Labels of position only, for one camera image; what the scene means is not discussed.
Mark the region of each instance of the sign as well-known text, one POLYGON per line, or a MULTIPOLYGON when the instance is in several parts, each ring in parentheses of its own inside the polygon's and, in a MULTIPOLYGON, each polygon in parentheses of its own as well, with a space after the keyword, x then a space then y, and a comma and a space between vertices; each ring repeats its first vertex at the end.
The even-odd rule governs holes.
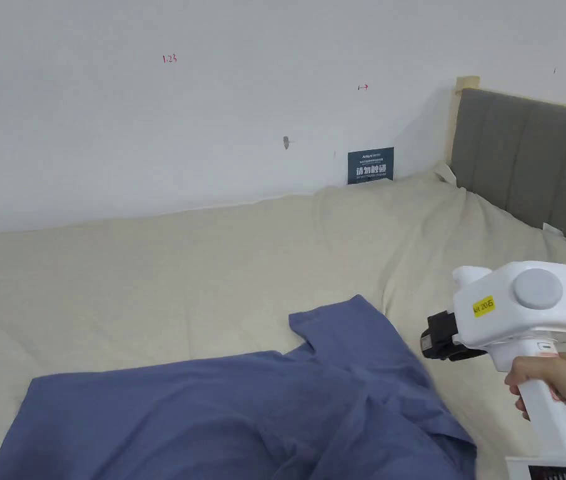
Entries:
POLYGON ((390 179, 394 172, 394 148, 347 154, 347 184, 390 179))

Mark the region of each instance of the beige bed sheet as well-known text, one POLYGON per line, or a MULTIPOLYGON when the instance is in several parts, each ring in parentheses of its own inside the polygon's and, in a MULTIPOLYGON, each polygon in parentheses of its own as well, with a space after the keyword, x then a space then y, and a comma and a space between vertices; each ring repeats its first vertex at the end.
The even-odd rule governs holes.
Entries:
MULTIPOLYGON (((301 342, 287 315, 357 293, 414 349, 445 309, 451 271, 566 263, 532 229, 433 172, 250 206, 0 235, 0 443, 29 380, 223 356, 301 342)), ((428 361, 479 445, 479 478, 532 433, 488 357, 428 361)))

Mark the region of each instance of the gray round button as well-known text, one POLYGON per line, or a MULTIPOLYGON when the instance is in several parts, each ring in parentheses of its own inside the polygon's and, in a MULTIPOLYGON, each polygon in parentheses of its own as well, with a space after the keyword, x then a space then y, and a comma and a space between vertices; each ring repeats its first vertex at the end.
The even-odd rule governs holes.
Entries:
POLYGON ((547 310, 562 297, 558 277, 542 268, 530 268, 514 279, 514 296, 518 302, 533 310, 547 310))

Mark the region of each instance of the upholstered headboard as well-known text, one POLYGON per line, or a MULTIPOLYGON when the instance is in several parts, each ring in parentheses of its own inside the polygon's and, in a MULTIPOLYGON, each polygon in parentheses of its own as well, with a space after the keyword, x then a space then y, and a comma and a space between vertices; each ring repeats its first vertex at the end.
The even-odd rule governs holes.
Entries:
POLYGON ((450 166, 460 187, 566 236, 566 107, 462 91, 450 166))

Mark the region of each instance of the yellow label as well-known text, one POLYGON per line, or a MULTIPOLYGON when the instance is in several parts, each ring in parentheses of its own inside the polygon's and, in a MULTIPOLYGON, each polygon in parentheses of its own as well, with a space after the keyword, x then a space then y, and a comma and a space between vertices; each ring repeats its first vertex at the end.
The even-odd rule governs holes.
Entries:
POLYGON ((493 312, 496 309, 496 305, 494 304, 494 298, 490 295, 474 303, 472 308, 474 309, 474 316, 478 318, 481 315, 493 312))

